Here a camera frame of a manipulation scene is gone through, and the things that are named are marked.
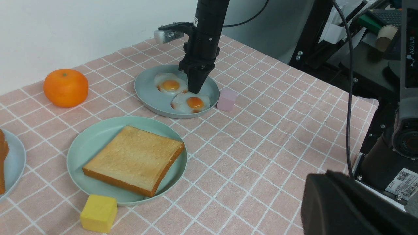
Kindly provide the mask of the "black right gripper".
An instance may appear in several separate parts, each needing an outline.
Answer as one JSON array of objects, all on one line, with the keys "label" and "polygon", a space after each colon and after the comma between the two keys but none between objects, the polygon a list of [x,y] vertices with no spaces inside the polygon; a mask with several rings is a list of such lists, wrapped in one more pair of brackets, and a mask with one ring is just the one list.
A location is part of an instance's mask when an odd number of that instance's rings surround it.
[{"label": "black right gripper", "polygon": [[183,48],[185,56],[179,64],[179,70],[187,74],[189,91],[198,94],[215,68],[220,51],[220,35],[203,33],[196,28],[187,28],[184,33],[188,41]]}]

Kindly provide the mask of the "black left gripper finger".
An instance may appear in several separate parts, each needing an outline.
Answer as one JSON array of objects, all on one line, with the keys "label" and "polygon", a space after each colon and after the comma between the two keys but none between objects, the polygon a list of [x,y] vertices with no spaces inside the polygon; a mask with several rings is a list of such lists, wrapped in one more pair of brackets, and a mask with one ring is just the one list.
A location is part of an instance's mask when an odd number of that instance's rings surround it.
[{"label": "black left gripper finger", "polygon": [[308,174],[301,206],[305,235],[416,235],[417,218],[343,173]]}]

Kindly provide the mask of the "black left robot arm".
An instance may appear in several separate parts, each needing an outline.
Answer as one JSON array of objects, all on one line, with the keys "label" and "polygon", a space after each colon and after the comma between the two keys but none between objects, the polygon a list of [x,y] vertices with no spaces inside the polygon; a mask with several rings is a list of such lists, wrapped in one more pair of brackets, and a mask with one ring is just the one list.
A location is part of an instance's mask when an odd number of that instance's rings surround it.
[{"label": "black left robot arm", "polygon": [[402,1],[399,106],[386,130],[353,172],[349,92],[346,160],[349,174],[308,174],[301,205],[305,235],[417,234],[417,1]]}]

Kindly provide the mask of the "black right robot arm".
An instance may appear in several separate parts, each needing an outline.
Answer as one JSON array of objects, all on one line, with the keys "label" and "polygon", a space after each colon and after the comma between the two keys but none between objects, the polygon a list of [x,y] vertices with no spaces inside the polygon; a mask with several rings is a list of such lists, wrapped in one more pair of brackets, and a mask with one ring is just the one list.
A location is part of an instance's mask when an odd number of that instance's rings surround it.
[{"label": "black right robot arm", "polygon": [[183,46],[185,55],[179,63],[179,71],[187,75],[188,89],[194,94],[200,92],[215,68],[228,4],[228,0],[199,0],[194,22],[182,25],[188,41]]}]

